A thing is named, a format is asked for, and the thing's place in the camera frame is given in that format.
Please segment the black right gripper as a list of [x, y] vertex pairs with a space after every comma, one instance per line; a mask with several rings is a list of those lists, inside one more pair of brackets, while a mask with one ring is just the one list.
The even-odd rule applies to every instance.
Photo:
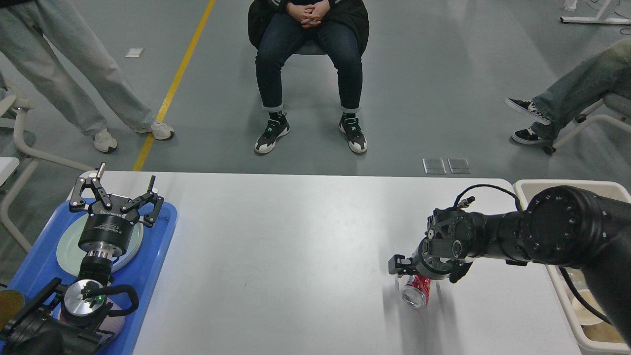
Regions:
[[412, 258], [393, 255], [388, 263], [392, 276], [449, 279], [452, 284], [466, 276], [476, 258], [502, 258], [498, 230], [501, 215], [483, 215], [456, 208], [435, 209], [429, 216], [426, 236]]

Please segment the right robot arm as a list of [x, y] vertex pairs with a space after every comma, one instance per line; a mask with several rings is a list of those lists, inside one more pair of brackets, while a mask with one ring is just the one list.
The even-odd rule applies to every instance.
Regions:
[[629, 203], [569, 185], [546, 188], [525, 209], [500, 215], [467, 212], [475, 200], [460, 193], [453, 206], [435, 209], [411, 257], [394, 255], [392, 275], [457, 283], [476, 258], [582, 271], [601, 306], [597, 316], [630, 343]]

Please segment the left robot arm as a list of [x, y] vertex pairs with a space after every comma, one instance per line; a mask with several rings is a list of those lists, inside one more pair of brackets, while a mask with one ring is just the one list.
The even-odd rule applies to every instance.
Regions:
[[3, 355], [94, 355], [117, 337], [108, 321], [139, 308], [132, 285], [113, 283], [113, 261], [128, 251], [136, 225], [156, 224], [164, 198], [155, 191], [155, 176], [136, 198], [108, 193], [104, 171], [102, 163], [95, 176], [77, 178], [70, 194], [69, 211], [86, 213], [77, 241], [85, 256], [76, 279], [63, 284], [55, 277], [25, 305], [6, 310]]

